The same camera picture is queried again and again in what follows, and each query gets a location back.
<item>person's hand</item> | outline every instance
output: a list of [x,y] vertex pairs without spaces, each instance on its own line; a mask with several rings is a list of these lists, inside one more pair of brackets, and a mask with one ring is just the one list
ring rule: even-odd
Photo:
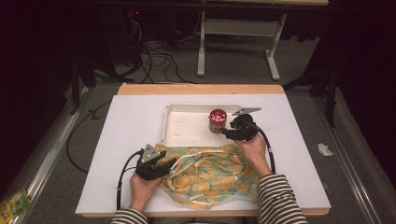
[[266,144],[264,138],[259,133],[248,142],[237,140],[234,140],[234,142],[242,149],[245,158],[256,170],[258,178],[272,173],[265,159]]
[[129,207],[136,211],[143,212],[154,190],[162,179],[162,177],[159,177],[153,180],[145,180],[139,175],[133,174],[130,179],[132,202]]

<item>wire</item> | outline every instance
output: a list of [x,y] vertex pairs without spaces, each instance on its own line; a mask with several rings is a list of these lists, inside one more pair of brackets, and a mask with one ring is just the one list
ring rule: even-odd
[[230,42],[230,39],[229,39],[229,38],[222,38],[222,39],[225,39],[225,42],[224,42],[223,44],[221,44],[220,46],[218,46],[218,47],[211,47],[211,46],[209,46],[206,42],[205,42],[205,46],[206,46],[207,48],[210,48],[210,49],[222,49],[222,48],[224,48],[225,46],[227,46],[227,44]]
[[[156,47],[155,49],[149,49],[149,45],[156,44],[156,43],[160,43],[160,46]],[[156,51],[158,49],[161,49],[161,48],[163,48],[163,43],[164,43],[164,41],[159,41],[159,40],[148,41],[145,43],[145,45],[147,45],[146,50],[147,51]]]
[[198,46],[200,45],[201,41],[199,39],[197,39],[196,37],[199,37],[200,35],[195,35],[192,36],[189,39],[184,39],[182,41],[178,41],[178,44],[183,45],[183,46],[187,46],[187,47],[191,47],[191,46]]
[[259,41],[259,40],[261,40],[261,39],[264,38],[264,36],[252,36],[252,37],[249,37],[249,38],[251,38],[250,40],[242,40],[242,39],[236,39],[236,38],[235,38],[236,36],[239,37],[239,35],[229,35],[228,38],[229,38],[231,41],[233,41],[233,42],[236,42],[236,43],[244,43],[244,44],[254,43],[254,42]]
[[126,169],[126,170],[124,171],[124,173],[127,172],[127,171],[129,171],[129,170],[132,170],[132,169],[136,169],[136,167],[135,167],[135,166],[134,166],[134,167],[129,167],[128,169]]
[[[132,73],[134,73],[135,71],[137,71],[141,66],[142,66],[141,58],[138,57],[138,58],[137,58],[137,61],[136,61],[135,64],[134,64],[134,67],[133,67],[133,68],[131,68],[130,70],[128,70],[128,71],[126,71],[126,72],[124,72],[124,73],[122,73],[122,74],[119,74],[119,75],[117,75],[117,76],[118,76],[118,77],[126,77],[126,76],[128,76],[128,75],[131,75]],[[93,73],[93,75],[96,76],[96,77],[102,78],[102,79],[117,79],[117,80],[120,80],[119,78],[114,77],[114,76],[102,76],[102,75],[99,75],[99,74],[97,74],[97,73]],[[133,80],[132,80],[132,79],[130,79],[130,80],[125,79],[125,80],[122,80],[122,81],[130,82],[130,81],[133,81]]]
[[132,156],[129,157],[129,159],[125,162],[124,167],[122,168],[122,171],[121,171],[121,174],[120,174],[120,179],[119,179],[119,184],[117,185],[117,210],[119,210],[119,209],[121,208],[121,192],[122,192],[122,178],[123,178],[123,175],[125,174],[125,172],[126,172],[127,170],[132,169],[132,168],[128,168],[128,169],[127,169],[126,167],[128,166],[129,161],[130,161],[133,157],[135,157],[136,155],[139,155],[139,154],[142,154],[142,153],[143,153],[142,150],[143,150],[143,149],[141,149],[141,150],[139,150],[139,151],[136,151],[134,154],[132,154]]
[[195,33],[196,33],[197,30],[198,30],[198,26],[199,26],[200,21],[201,21],[201,12],[198,12],[198,20],[197,20],[197,22],[196,22],[196,24],[195,24],[194,31],[192,31],[192,33],[191,33],[191,35],[190,35],[189,37],[186,37],[186,38],[184,38],[184,39],[180,39],[180,40],[178,40],[177,42],[180,42],[180,43],[181,43],[181,42],[183,42],[183,41],[190,40],[190,39],[194,39],[196,36],[199,36],[199,34],[196,35]]
[[[148,65],[148,70],[146,70],[145,66],[142,66],[143,69],[144,69],[144,71],[145,71],[146,77],[143,79],[143,81],[142,81],[141,83],[144,83],[148,78],[151,80],[151,83],[152,83],[152,84],[157,83],[157,82],[154,82],[154,80],[153,80],[153,79],[151,78],[151,76],[150,76],[151,68],[152,68],[153,66],[164,65],[166,62],[169,62],[169,64],[167,64],[166,67],[165,67],[165,69],[163,70],[163,74],[164,74],[164,76],[166,77],[166,79],[167,79],[168,81],[173,82],[173,83],[191,83],[191,84],[196,84],[195,82],[192,82],[192,81],[189,81],[189,80],[183,78],[183,77],[178,73],[178,66],[177,66],[177,63],[176,63],[174,57],[173,57],[171,54],[169,54],[169,53],[164,53],[164,52],[160,52],[160,51],[158,51],[158,50],[154,50],[153,52],[150,52],[150,50],[149,50],[149,48],[148,48],[148,44],[149,44],[149,43],[147,43],[147,44],[145,45],[145,50],[142,51],[142,53],[148,55],[148,58],[146,59],[146,64]],[[161,58],[161,59],[163,59],[163,61],[160,62],[160,63],[154,64],[154,63],[153,63],[153,59],[155,59],[155,58]],[[172,81],[172,80],[170,80],[170,78],[167,76],[166,71],[168,70],[168,68],[169,68],[172,64],[173,64],[173,65],[175,66],[175,68],[176,68],[176,76],[177,76],[181,81]]]
[[264,141],[267,145],[268,148],[268,155],[270,156],[270,162],[271,162],[271,171],[275,174],[276,173],[276,167],[275,167],[275,158],[274,158],[274,153],[273,150],[271,148],[270,142],[268,141],[268,137],[267,135],[264,133],[264,131],[257,125],[254,125],[252,123],[249,122],[244,122],[246,125],[256,129],[257,131],[259,131],[259,133],[262,135],[262,137],[264,138]]
[[67,137],[67,141],[66,141],[67,159],[69,159],[69,161],[72,163],[73,166],[75,166],[78,170],[80,170],[81,172],[83,172],[83,173],[85,173],[85,174],[87,174],[88,171],[85,170],[85,169],[83,169],[83,168],[81,168],[79,165],[77,165],[77,164],[73,161],[73,159],[72,159],[72,157],[71,157],[71,155],[70,155],[70,146],[69,146],[69,145],[70,145],[70,140],[71,140],[71,138],[73,137],[73,134],[74,134],[74,133],[76,132],[76,130],[79,128],[79,126],[81,126],[81,124],[82,124],[87,118],[89,118],[90,115],[95,114],[96,111],[97,111],[98,109],[102,108],[103,106],[107,105],[107,104],[110,103],[110,102],[111,102],[111,100],[106,101],[106,102],[104,102],[103,104],[101,104],[101,105],[99,105],[98,107],[96,107],[96,109],[94,109],[94,110],[89,110],[90,113],[89,113],[87,116],[85,116],[85,117],[77,124],[77,126],[72,130],[72,132],[71,132],[71,133],[69,134],[69,136]]
[[136,21],[129,21],[129,22],[134,24],[134,32],[132,33],[132,36],[129,35],[131,42],[134,42],[133,36],[134,36],[134,33],[136,32],[136,28],[138,27],[139,28],[139,38],[137,39],[137,43],[139,43],[140,40],[142,39],[142,27]]

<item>person's left hand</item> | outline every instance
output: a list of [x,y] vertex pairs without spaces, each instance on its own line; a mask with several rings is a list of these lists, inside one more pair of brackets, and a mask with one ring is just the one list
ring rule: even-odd
[[159,177],[153,180],[145,180],[139,175],[133,174],[130,179],[132,202],[129,207],[139,212],[143,212],[146,204],[154,193],[154,190],[162,179],[162,177]]

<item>paper scrap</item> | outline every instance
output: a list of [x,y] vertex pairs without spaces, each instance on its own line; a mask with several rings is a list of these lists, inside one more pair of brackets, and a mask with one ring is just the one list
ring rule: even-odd
[[318,145],[318,149],[319,149],[319,152],[320,152],[323,156],[332,156],[332,155],[334,155],[334,153],[328,149],[328,146],[325,146],[325,145],[323,145],[322,143],[320,143],[320,144]]

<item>person's right hand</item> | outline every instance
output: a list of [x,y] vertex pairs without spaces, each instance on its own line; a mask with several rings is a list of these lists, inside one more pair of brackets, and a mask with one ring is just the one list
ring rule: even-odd
[[264,138],[259,133],[248,142],[237,140],[234,140],[234,142],[242,149],[245,158],[256,170],[258,178],[272,173],[267,159],[265,159],[266,144]]

